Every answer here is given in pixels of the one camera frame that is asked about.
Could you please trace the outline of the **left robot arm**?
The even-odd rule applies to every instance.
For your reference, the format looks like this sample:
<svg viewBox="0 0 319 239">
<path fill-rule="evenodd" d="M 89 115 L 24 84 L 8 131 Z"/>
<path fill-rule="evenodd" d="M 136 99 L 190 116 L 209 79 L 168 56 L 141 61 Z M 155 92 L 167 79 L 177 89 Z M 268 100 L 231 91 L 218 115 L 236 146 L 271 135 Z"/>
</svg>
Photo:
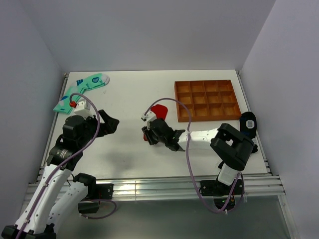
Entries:
<svg viewBox="0 0 319 239">
<path fill-rule="evenodd" d="M 110 117 L 104 110 L 98 115 L 85 113 L 66 119 L 63 133 L 50 150 L 42 179 L 28 206 L 14 225 L 5 226 L 1 233 L 4 239 L 54 239 L 59 226 L 74 207 L 82 200 L 109 202 L 112 191 L 101 191 L 94 176 L 79 173 L 73 178 L 67 192 L 58 199 L 64 183 L 72 174 L 83 156 L 83 149 L 95 138 L 113 134 L 119 120 Z"/>
</svg>

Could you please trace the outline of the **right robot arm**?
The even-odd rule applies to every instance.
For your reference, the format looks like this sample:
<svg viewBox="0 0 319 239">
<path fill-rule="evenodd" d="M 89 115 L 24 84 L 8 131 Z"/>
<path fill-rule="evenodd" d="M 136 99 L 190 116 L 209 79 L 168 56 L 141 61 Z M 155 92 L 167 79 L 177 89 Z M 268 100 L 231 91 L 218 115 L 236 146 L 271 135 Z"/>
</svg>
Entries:
<svg viewBox="0 0 319 239">
<path fill-rule="evenodd" d="M 243 171 L 253 152 L 252 139 L 228 123 L 210 130 L 174 130 L 163 119 L 155 119 L 142 128 L 149 145 L 164 144 L 171 151 L 212 149 L 223 162 L 216 181 L 216 190 L 227 194 L 237 174 Z"/>
</svg>

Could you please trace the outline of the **red santa sock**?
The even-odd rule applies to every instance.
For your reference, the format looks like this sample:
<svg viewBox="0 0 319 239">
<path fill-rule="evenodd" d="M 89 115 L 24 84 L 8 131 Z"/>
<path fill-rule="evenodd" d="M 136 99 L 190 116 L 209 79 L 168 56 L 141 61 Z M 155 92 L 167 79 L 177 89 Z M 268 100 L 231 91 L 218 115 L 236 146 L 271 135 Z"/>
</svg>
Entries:
<svg viewBox="0 0 319 239">
<path fill-rule="evenodd" d="M 160 105 L 160 104 L 152 106 L 150 110 L 156 114 L 157 119 L 163 119 L 163 120 L 166 118 L 166 115 L 167 115 L 167 112 L 168 112 L 167 107 L 163 106 L 163 105 Z"/>
</svg>

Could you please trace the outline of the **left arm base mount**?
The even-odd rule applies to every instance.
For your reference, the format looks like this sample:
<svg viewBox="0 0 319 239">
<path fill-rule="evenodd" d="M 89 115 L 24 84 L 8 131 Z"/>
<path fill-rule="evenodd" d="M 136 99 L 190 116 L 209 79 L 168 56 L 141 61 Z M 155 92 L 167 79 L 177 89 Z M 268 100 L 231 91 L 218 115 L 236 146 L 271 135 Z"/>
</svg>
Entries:
<svg viewBox="0 0 319 239">
<path fill-rule="evenodd" d="M 97 184 L 92 193 L 89 193 L 78 203 L 78 212 L 81 214 L 95 214 L 100 209 L 103 200 L 111 200 L 113 196 L 114 184 Z"/>
</svg>

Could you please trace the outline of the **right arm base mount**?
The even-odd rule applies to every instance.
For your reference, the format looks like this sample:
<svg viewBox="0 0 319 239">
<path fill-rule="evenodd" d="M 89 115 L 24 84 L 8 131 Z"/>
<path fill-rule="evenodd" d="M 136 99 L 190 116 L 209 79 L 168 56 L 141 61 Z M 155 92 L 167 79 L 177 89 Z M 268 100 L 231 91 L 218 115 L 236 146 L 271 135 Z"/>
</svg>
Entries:
<svg viewBox="0 0 319 239">
<path fill-rule="evenodd" d="M 221 209 L 226 200 L 227 197 L 231 191 L 232 185 L 227 186 L 225 184 L 220 183 L 218 180 L 202 180 L 200 181 L 200 188 L 199 192 L 201 193 L 202 196 L 210 196 L 210 197 L 225 197 L 225 199 L 214 199 L 215 206 L 218 209 Z M 235 207 L 236 205 L 236 200 L 235 196 L 243 196 L 244 194 L 244 186 L 243 186 L 243 180 L 238 179 L 234 190 L 231 194 L 230 200 L 226 206 L 226 210 L 231 210 Z"/>
</svg>

